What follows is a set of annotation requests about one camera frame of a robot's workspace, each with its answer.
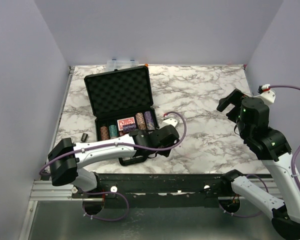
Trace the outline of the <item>black poker set case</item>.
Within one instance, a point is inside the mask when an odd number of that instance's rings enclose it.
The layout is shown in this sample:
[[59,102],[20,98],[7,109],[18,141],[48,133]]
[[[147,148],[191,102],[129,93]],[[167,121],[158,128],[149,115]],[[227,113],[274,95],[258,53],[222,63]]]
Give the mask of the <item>black poker set case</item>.
[[[84,78],[88,99],[95,116],[96,140],[101,140],[100,128],[116,125],[118,137],[129,133],[119,131],[117,120],[134,117],[136,129],[136,114],[150,111],[155,130],[159,129],[156,113],[153,108],[153,94],[149,69],[137,66],[121,70],[87,75]],[[143,130],[147,133],[154,130]]]

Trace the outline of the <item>red playing card deck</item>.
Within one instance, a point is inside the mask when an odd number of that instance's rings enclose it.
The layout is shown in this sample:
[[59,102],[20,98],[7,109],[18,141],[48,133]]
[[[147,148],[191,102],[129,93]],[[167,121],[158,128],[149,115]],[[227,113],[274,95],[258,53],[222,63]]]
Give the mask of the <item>red playing card deck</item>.
[[135,118],[134,117],[127,117],[117,120],[117,126],[119,131],[123,131],[124,126],[135,124]]

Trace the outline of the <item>purple grey chip stack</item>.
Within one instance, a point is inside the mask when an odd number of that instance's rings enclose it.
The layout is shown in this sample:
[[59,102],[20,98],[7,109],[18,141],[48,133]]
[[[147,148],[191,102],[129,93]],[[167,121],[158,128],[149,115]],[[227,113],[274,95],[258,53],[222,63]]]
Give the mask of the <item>purple grey chip stack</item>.
[[137,128],[137,126],[135,124],[127,124],[123,126],[123,132],[124,133],[130,133],[132,131],[134,131]]

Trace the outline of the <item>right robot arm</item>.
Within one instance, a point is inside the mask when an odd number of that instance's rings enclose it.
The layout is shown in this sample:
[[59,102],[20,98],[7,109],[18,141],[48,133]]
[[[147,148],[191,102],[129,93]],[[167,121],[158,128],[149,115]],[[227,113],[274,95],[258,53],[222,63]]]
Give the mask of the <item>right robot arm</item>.
[[270,85],[259,88],[259,95],[247,96],[238,89],[221,98],[217,110],[229,105],[227,118],[235,123],[243,143],[257,156],[272,176],[281,198],[272,196],[253,184],[238,170],[221,176],[220,191],[244,197],[270,219],[276,232],[286,240],[300,240],[300,174],[296,152],[280,131],[269,126],[270,108],[276,93]]

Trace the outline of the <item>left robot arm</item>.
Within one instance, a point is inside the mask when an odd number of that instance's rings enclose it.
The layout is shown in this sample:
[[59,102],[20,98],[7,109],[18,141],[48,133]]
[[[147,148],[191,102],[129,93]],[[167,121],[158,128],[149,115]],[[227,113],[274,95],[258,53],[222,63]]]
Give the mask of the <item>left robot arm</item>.
[[118,138],[90,143],[73,143],[70,137],[64,138],[48,154],[52,185],[73,184],[89,197],[97,197],[101,185],[85,167],[113,159],[127,159],[121,165],[128,166],[142,163],[153,154],[168,156],[179,137],[176,128],[168,124],[150,133],[137,129]]

